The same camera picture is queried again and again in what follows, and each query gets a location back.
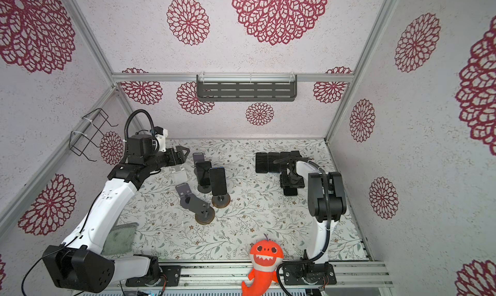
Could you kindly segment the phone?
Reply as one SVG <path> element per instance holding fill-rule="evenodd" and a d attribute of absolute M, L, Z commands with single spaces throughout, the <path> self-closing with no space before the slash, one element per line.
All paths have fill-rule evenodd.
<path fill-rule="evenodd" d="M 213 196 L 227 195 L 226 171 L 223 167 L 210 168 L 209 177 Z"/>
<path fill-rule="evenodd" d="M 285 196 L 297 196 L 298 195 L 298 189 L 295 187 L 284 187 L 283 193 Z"/>
<path fill-rule="evenodd" d="M 209 171 L 212 168 L 210 161 L 196 162 L 195 170 L 198 180 L 198 184 L 202 187 L 207 187 L 211 185 Z"/>
<path fill-rule="evenodd" d="M 267 170 L 269 173 L 280 173 L 280 153 L 269 152 L 267 154 Z"/>

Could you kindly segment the black smartphone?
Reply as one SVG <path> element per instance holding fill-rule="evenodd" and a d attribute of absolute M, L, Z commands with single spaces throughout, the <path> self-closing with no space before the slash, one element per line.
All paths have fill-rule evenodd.
<path fill-rule="evenodd" d="M 268 173 L 268 153 L 255 154 L 255 171 L 259 174 Z"/>

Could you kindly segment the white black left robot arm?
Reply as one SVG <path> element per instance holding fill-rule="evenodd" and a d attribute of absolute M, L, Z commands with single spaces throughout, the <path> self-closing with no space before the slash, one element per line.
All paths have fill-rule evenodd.
<path fill-rule="evenodd" d="M 59 246 L 48 246 L 43 263 L 58 288 L 100 293 L 109 284 L 161 279 L 158 259 L 133 255 L 116 260 L 102 256 L 105 241 L 128 201 L 147 178 L 161 168 L 186 162 L 189 148 L 168 148 L 162 134 L 136 134 L 125 140 L 125 154 L 108 175 L 103 190 L 75 230 Z"/>

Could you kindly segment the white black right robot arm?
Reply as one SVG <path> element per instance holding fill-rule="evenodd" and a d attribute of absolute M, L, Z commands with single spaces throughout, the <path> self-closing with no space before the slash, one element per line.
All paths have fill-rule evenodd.
<path fill-rule="evenodd" d="M 332 232 L 347 211 L 341 174 L 326 172 L 316 162 L 296 156 L 269 159 L 269 170 L 276 169 L 279 170 L 280 186 L 285 195 L 293 196 L 298 189 L 307 189 L 313 231 L 301 262 L 324 264 L 328 261 Z"/>

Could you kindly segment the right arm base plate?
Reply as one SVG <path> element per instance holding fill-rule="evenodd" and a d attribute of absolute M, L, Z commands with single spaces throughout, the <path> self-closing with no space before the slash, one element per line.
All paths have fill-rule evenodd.
<path fill-rule="evenodd" d="M 324 264 L 290 264 L 283 268 L 284 284 L 296 285 L 334 285 L 337 278 L 333 266 Z"/>

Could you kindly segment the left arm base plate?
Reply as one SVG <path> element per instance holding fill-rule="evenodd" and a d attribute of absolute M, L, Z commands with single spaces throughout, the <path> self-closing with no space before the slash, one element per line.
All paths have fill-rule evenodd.
<path fill-rule="evenodd" d="M 126 287 L 177 287 L 182 267 L 179 265 L 162 265 L 143 277 L 127 279 Z"/>

